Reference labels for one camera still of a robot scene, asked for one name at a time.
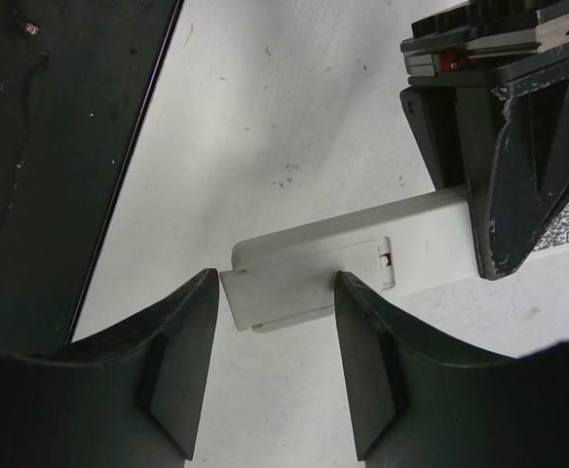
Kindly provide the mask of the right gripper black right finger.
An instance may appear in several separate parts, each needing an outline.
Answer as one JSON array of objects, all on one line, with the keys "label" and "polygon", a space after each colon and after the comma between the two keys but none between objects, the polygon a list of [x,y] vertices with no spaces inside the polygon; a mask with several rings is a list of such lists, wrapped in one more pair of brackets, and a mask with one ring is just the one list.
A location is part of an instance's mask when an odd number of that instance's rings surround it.
[{"label": "right gripper black right finger", "polygon": [[367,467],[569,467],[569,341],[512,358],[455,338],[351,273],[335,322]]}]

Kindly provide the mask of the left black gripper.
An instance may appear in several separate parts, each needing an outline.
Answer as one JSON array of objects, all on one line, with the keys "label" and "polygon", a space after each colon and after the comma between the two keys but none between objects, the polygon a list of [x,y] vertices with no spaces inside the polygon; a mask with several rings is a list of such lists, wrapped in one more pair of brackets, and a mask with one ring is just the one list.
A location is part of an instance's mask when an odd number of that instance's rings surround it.
[{"label": "left black gripper", "polygon": [[400,49],[432,182],[466,186],[479,274],[507,277],[569,204],[569,1],[465,1]]}]

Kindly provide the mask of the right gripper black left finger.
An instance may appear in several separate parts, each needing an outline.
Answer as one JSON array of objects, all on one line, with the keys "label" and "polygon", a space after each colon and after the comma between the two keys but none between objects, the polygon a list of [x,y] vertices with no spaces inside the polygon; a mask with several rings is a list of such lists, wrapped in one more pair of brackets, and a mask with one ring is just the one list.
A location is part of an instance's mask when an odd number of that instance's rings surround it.
[{"label": "right gripper black left finger", "polygon": [[48,356],[0,348],[0,467],[182,467],[195,453],[219,305],[206,268]]}]

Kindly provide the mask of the white remote control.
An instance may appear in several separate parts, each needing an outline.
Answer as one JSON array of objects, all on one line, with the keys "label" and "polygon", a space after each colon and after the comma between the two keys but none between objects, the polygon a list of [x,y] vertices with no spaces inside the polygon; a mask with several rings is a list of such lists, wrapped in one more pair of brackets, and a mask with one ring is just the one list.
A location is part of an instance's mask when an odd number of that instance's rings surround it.
[{"label": "white remote control", "polygon": [[340,249],[381,237],[391,243],[395,285],[380,293],[417,293],[478,274],[464,187],[242,241],[233,249],[229,271],[280,264],[321,248]]}]

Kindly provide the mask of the white battery compartment cover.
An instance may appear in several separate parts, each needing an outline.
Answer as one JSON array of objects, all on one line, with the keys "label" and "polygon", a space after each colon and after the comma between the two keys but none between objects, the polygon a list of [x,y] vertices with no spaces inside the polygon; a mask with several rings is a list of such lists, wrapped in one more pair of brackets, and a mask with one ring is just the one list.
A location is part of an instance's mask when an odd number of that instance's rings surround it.
[{"label": "white battery compartment cover", "polygon": [[237,330],[272,332],[330,315],[340,271],[389,290],[395,285],[390,240],[321,248],[280,264],[226,271],[220,279]]}]

